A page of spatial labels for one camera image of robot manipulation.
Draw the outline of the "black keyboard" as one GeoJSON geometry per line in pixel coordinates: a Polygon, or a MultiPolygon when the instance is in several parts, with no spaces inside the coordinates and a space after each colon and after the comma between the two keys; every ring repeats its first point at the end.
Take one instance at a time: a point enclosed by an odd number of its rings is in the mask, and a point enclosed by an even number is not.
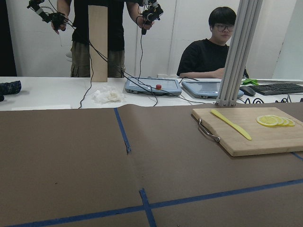
{"type": "Polygon", "coordinates": [[[256,93],[264,96],[302,93],[303,87],[293,83],[265,84],[250,86],[256,93]]]}

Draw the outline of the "white crumpled tissue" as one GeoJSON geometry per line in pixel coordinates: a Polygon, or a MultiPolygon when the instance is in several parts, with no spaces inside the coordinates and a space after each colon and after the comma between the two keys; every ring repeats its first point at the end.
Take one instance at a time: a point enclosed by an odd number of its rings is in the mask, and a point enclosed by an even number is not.
{"type": "Polygon", "coordinates": [[[92,100],[99,104],[124,102],[125,96],[116,87],[104,86],[93,93],[92,100]]]}

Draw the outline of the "standing person in black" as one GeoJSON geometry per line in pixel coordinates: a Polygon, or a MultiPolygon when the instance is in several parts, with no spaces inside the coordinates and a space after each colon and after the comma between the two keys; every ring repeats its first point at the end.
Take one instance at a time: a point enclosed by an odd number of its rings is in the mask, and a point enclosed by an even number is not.
{"type": "MultiPolygon", "coordinates": [[[[127,6],[130,18],[139,28],[149,30],[153,23],[144,21],[139,4],[134,0],[102,0],[101,3],[107,4],[107,76],[109,78],[122,78],[125,72],[124,5],[127,6]]],[[[75,31],[72,34],[71,47],[71,77],[74,78],[90,77],[89,4],[89,0],[74,1],[73,26],[75,31]]]]}

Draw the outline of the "yellow plastic knife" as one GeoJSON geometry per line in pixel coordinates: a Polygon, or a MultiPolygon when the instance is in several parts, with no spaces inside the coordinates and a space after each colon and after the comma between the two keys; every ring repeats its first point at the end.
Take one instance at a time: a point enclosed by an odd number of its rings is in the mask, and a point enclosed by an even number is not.
{"type": "Polygon", "coordinates": [[[239,132],[242,136],[244,136],[247,140],[252,140],[252,137],[240,126],[237,124],[233,123],[229,119],[227,119],[223,114],[221,114],[219,111],[215,109],[211,109],[210,113],[215,115],[216,117],[220,118],[222,121],[233,127],[237,132],[239,132]]]}

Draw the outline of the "seated person in black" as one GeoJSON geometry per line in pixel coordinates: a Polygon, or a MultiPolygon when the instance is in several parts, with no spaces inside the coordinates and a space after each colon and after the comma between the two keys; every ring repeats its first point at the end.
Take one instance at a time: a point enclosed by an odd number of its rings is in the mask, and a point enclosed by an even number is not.
{"type": "Polygon", "coordinates": [[[236,13],[230,7],[215,8],[208,19],[209,39],[192,42],[182,53],[177,76],[192,79],[222,79],[234,31],[236,13]]]}

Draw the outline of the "front lemon slice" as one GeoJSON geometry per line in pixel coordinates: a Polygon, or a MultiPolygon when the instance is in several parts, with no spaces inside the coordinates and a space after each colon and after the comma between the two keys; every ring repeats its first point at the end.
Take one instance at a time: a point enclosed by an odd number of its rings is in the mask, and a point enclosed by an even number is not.
{"type": "Polygon", "coordinates": [[[270,115],[263,115],[256,118],[257,123],[267,126],[267,127],[273,127],[278,125],[277,118],[270,116],[270,115]]]}

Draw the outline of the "wooden plank upright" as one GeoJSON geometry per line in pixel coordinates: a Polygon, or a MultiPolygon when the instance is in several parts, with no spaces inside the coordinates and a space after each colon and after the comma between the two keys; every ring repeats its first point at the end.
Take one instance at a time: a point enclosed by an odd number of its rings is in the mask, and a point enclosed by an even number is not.
{"type": "Polygon", "coordinates": [[[107,7],[89,5],[90,74],[93,82],[107,82],[107,7]]]}

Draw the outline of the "green plastic clip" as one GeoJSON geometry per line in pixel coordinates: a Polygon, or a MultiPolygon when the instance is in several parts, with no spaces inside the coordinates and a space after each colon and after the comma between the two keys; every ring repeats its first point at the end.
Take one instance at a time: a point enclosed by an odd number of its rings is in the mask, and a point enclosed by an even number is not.
{"type": "Polygon", "coordinates": [[[258,80],[257,79],[249,79],[249,78],[246,78],[245,80],[243,80],[241,82],[242,85],[258,85],[258,80]]]}

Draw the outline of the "teach pendant with red button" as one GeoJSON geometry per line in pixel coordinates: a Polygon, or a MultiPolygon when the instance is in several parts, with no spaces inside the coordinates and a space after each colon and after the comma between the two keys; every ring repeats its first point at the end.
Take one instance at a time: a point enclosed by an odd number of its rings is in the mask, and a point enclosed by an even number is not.
{"type": "Polygon", "coordinates": [[[124,89],[127,93],[151,96],[179,96],[182,93],[176,79],[128,77],[124,89]]]}

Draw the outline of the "aluminium frame post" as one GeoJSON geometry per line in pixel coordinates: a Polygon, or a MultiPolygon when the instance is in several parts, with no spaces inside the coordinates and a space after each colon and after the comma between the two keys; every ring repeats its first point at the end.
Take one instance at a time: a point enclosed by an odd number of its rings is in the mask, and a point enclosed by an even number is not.
{"type": "Polygon", "coordinates": [[[236,105],[262,3],[263,0],[241,0],[239,3],[224,75],[215,102],[217,106],[236,105]]]}

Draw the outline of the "black computer mouse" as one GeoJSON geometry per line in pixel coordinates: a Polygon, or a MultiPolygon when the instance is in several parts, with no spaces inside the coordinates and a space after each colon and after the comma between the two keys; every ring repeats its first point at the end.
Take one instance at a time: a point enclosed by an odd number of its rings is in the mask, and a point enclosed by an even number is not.
{"type": "Polygon", "coordinates": [[[250,86],[241,86],[240,90],[247,96],[255,96],[256,92],[250,86]]]}

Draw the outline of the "lemon slice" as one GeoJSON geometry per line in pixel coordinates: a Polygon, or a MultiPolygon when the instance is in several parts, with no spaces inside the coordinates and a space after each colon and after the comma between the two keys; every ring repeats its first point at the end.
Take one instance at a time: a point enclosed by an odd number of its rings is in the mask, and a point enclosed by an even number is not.
{"type": "Polygon", "coordinates": [[[277,121],[277,125],[281,126],[284,124],[284,119],[283,117],[279,117],[279,116],[275,116],[276,121],[277,121]]]}
{"type": "Polygon", "coordinates": [[[282,120],[283,120],[283,126],[287,126],[289,124],[289,120],[288,118],[285,118],[285,117],[282,117],[282,120]]]}
{"type": "Polygon", "coordinates": [[[291,119],[287,119],[288,120],[288,126],[295,126],[295,122],[291,119]]]}
{"type": "Polygon", "coordinates": [[[270,116],[270,115],[263,115],[256,118],[257,123],[267,126],[267,127],[273,127],[278,125],[277,118],[270,116]]]}

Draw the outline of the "dark folded cloth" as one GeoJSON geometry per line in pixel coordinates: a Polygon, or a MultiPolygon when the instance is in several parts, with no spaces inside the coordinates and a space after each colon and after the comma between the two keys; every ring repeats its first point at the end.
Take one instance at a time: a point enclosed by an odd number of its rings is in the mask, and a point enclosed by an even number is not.
{"type": "Polygon", "coordinates": [[[21,81],[6,82],[0,84],[0,102],[4,101],[5,95],[18,94],[21,91],[21,81]]]}

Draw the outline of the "back lemon slice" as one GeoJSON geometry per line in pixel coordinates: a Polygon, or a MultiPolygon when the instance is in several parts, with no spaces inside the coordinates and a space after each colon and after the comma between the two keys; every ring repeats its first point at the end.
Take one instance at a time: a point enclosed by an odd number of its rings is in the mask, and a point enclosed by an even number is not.
{"type": "Polygon", "coordinates": [[[295,122],[291,119],[287,119],[288,120],[288,126],[295,126],[295,122]]]}

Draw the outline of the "wooden cutting board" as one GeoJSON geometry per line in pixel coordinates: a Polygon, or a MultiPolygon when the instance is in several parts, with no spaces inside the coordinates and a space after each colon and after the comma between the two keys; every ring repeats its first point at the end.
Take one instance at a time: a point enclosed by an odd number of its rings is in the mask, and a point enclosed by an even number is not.
{"type": "Polygon", "coordinates": [[[231,156],[249,156],[297,152],[303,149],[303,123],[276,107],[219,108],[218,112],[232,123],[242,127],[248,140],[233,127],[219,119],[209,108],[192,110],[200,131],[219,143],[231,156]],[[257,122],[262,115],[276,115],[293,120],[294,126],[267,127],[257,122]]]}

